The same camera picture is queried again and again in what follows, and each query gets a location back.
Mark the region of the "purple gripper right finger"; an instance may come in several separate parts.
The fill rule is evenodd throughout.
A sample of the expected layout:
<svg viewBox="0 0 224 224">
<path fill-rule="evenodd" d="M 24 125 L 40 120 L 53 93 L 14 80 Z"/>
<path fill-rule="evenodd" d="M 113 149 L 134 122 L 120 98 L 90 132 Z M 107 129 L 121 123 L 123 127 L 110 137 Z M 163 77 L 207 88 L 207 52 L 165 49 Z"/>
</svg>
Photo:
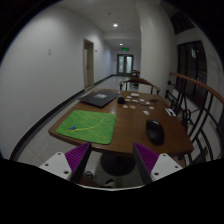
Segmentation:
<svg viewBox="0 0 224 224">
<path fill-rule="evenodd" d="M 133 155 L 144 185 L 182 169 L 168 154 L 157 154 L 138 143 L 133 144 Z"/>
</svg>

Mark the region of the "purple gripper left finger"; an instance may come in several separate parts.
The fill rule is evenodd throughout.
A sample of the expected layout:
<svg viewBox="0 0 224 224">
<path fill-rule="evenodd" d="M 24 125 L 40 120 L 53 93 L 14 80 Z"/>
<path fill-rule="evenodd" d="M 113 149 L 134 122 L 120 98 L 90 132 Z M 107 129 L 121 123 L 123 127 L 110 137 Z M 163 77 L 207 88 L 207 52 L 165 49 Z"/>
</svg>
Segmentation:
<svg viewBox="0 0 224 224">
<path fill-rule="evenodd" d="M 91 153 L 91 143 L 82 144 L 67 153 L 57 152 L 40 168 L 63 179 L 79 183 Z"/>
</svg>

